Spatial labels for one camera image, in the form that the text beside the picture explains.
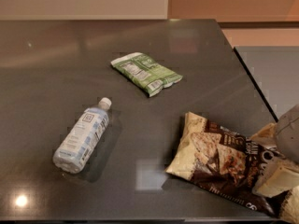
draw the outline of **snack wrapper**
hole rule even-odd
[[[252,192],[273,159],[284,157],[274,149],[189,112],[185,115],[177,154],[166,171],[251,210],[298,223],[299,188],[273,198]]]
[[[145,91],[149,97],[182,80],[181,75],[139,52],[120,57],[111,64],[137,87]]]

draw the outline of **gray table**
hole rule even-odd
[[[275,119],[299,104],[299,47],[235,47]]]
[[[0,220],[271,220],[164,172],[188,111],[244,135],[274,121],[215,21],[2,21],[0,36]],[[183,80],[148,98],[110,67],[136,51]],[[53,152],[103,96],[89,164],[58,170]]]

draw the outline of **clear plastic bottle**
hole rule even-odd
[[[109,123],[107,111],[111,104],[108,98],[103,98],[98,106],[84,111],[53,156],[57,167],[71,174],[84,168]]]

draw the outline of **green snack bag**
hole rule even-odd
[[[161,89],[179,82],[183,76],[156,63],[150,56],[135,52],[111,62],[112,66],[128,77],[149,97],[159,93]]]

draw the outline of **dark countertop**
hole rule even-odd
[[[235,47],[276,119],[299,103],[299,47]]]
[[[164,172],[188,111],[244,135],[274,121],[215,21],[1,21],[0,36],[0,220],[271,219]],[[132,52],[184,78],[148,98],[110,66]],[[54,151],[104,96],[88,165],[60,171]]]

